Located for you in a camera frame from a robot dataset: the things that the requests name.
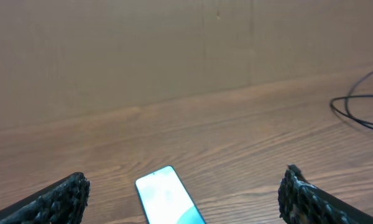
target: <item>cable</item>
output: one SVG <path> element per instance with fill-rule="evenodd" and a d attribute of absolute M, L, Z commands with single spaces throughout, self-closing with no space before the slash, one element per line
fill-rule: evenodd
<path fill-rule="evenodd" d="M 352 88 L 348 91 L 348 94 L 347 96 L 342 96 L 342 97 L 336 97 L 336 98 L 333 98 L 330 100 L 330 108 L 333 110 L 333 111 L 336 111 L 337 113 L 357 122 L 358 124 L 362 125 L 362 126 L 365 126 L 367 128 L 370 128 L 373 130 L 373 122 L 370 122 L 370 121 L 366 121 L 366 120 L 363 120 L 363 119 L 359 119 L 357 117 L 355 117 L 354 115 L 352 115 L 351 111 L 349 110 L 349 99 L 351 98 L 373 98 L 373 94 L 366 94 L 366 95 L 352 95 L 354 93 L 354 90 L 363 82 L 365 81 L 367 78 L 369 78 L 371 75 L 373 75 L 373 71 L 369 72 L 367 75 L 365 75 L 364 77 L 362 77 L 360 80 L 358 80 L 358 82 L 356 82 Z M 344 100 L 344 109 L 345 109 L 345 112 L 342 112 L 340 111 L 339 109 L 337 109 L 337 107 L 335 107 L 334 105 L 334 102 L 335 101 L 338 101 L 338 100 Z"/>

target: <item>phone screen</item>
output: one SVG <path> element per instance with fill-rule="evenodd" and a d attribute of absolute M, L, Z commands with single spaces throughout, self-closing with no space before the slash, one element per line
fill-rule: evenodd
<path fill-rule="evenodd" d="M 136 181 L 150 224 L 205 224 L 172 166 Z"/>

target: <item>cord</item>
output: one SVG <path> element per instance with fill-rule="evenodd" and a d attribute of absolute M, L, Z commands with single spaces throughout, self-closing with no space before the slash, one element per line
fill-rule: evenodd
<path fill-rule="evenodd" d="M 366 95 L 352 95 L 354 93 L 354 90 L 363 82 L 365 81 L 367 78 L 369 78 L 371 75 L 373 75 L 373 71 L 369 72 L 367 75 L 365 75 L 364 77 L 362 77 L 360 80 L 358 80 L 358 82 L 356 82 L 352 88 L 348 91 L 348 94 L 346 96 L 342 96 L 342 97 L 336 97 L 336 98 L 333 98 L 330 100 L 330 108 L 334 111 L 336 111 L 337 113 L 357 122 L 358 124 L 362 125 L 362 126 L 365 126 L 367 128 L 370 128 L 373 130 L 373 122 L 370 122 L 370 121 L 366 121 L 366 120 L 363 120 L 363 119 L 359 119 L 357 117 L 355 117 L 354 115 L 352 115 L 351 111 L 349 110 L 349 99 L 351 98 L 373 98 L 373 94 L 366 94 Z M 338 100 L 344 100 L 344 109 L 345 109 L 345 112 L 342 112 L 340 111 L 339 109 L 337 109 L 334 105 L 334 102 L 335 101 L 338 101 Z"/>

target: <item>brown wooden surface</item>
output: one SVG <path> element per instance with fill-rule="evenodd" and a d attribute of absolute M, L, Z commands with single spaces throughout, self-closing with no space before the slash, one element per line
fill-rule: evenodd
<path fill-rule="evenodd" d="M 373 65 L 0 131 L 0 209 L 74 172 L 92 180 L 83 223 L 145 223 L 134 181 L 171 164 L 208 223 L 282 223 L 286 164 L 373 215 L 373 131 L 338 119 Z M 363 84 L 373 92 L 373 78 Z M 373 100 L 354 101 L 373 120 Z"/>

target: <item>smartphone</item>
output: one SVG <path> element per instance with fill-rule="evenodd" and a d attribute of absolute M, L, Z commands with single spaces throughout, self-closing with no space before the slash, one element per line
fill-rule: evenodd
<path fill-rule="evenodd" d="M 172 166 L 166 166 L 136 181 L 150 224 L 205 224 Z"/>

